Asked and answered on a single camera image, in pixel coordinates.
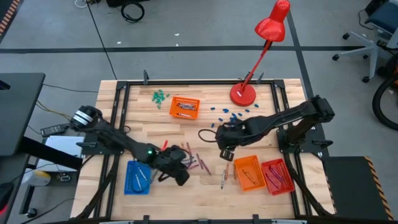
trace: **blue plastic basket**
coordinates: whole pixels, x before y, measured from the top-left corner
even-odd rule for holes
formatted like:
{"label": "blue plastic basket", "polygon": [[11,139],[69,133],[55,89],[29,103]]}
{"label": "blue plastic basket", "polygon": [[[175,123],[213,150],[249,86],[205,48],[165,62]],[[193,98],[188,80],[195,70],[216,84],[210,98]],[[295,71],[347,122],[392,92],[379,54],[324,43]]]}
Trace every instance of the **blue plastic basket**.
{"label": "blue plastic basket", "polygon": [[[142,176],[138,168],[140,167],[148,181]],[[141,183],[142,190],[140,190],[137,183],[136,174],[139,182]],[[151,169],[149,166],[142,164],[138,161],[129,161],[127,163],[126,180],[124,182],[125,195],[147,195],[150,190]]]}

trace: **bicycle tire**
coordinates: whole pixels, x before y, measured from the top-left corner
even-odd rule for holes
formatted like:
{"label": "bicycle tire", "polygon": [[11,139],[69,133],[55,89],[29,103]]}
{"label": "bicycle tire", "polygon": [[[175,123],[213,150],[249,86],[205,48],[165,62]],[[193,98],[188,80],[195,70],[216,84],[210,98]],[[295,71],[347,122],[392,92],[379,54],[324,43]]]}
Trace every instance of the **bicycle tire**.
{"label": "bicycle tire", "polygon": [[373,109],[373,113],[374,115],[377,117],[377,119],[384,125],[386,125],[387,127],[394,129],[396,131],[398,131],[398,124],[391,121],[390,119],[388,119],[386,117],[386,115],[384,115],[384,113],[381,110],[380,107],[380,101],[381,101],[381,97],[383,96],[383,93],[387,90],[387,88],[389,88],[395,81],[398,80],[398,74],[393,74],[393,76],[391,76],[390,78],[388,78],[386,81],[384,81],[379,88],[377,88],[374,96],[373,96],[373,100],[372,100],[372,109]]}

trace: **lamp shade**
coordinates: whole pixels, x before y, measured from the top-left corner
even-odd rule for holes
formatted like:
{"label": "lamp shade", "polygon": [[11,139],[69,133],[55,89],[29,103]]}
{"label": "lamp shade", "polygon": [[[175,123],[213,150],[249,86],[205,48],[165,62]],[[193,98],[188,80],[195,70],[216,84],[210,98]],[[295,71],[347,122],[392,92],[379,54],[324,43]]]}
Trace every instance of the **lamp shade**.
{"label": "lamp shade", "polygon": [[263,19],[254,31],[262,38],[272,42],[285,39],[284,20],[290,9],[288,0],[278,0],[268,18]]}

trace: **red plastic basket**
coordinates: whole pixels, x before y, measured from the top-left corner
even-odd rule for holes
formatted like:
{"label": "red plastic basket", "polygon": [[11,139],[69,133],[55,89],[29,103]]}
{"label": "red plastic basket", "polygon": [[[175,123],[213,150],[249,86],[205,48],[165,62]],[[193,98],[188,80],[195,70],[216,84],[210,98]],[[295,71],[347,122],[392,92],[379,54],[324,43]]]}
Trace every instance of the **red plastic basket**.
{"label": "red plastic basket", "polygon": [[272,195],[294,191],[294,184],[283,159],[263,162],[261,170]]}

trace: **orange basket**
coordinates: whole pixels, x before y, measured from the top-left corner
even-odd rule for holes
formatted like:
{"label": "orange basket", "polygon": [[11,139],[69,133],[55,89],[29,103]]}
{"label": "orange basket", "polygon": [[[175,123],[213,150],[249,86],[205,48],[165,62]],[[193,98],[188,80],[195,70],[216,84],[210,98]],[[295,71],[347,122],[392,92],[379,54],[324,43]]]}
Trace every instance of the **orange basket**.
{"label": "orange basket", "polygon": [[[193,105],[194,110],[181,108],[179,106],[179,104],[181,103]],[[200,105],[200,100],[174,96],[172,100],[172,106],[170,107],[170,115],[173,116],[174,118],[197,119],[199,112],[199,105]]]}
{"label": "orange basket", "polygon": [[234,164],[244,192],[266,186],[257,156],[235,159]]}

